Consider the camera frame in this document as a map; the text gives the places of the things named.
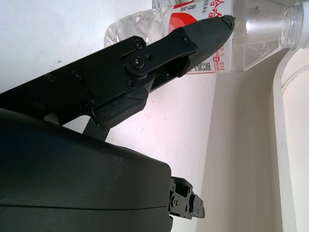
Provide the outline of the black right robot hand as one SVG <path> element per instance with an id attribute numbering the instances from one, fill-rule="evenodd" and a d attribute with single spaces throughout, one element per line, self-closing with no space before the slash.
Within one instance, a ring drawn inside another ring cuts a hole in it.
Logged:
<path id="1" fill-rule="evenodd" d="M 0 95 L 3 232 L 169 232 L 204 218 L 170 167 L 101 141 L 149 93 L 213 55 L 233 16 L 202 19 L 147 45 L 132 36 Z"/>

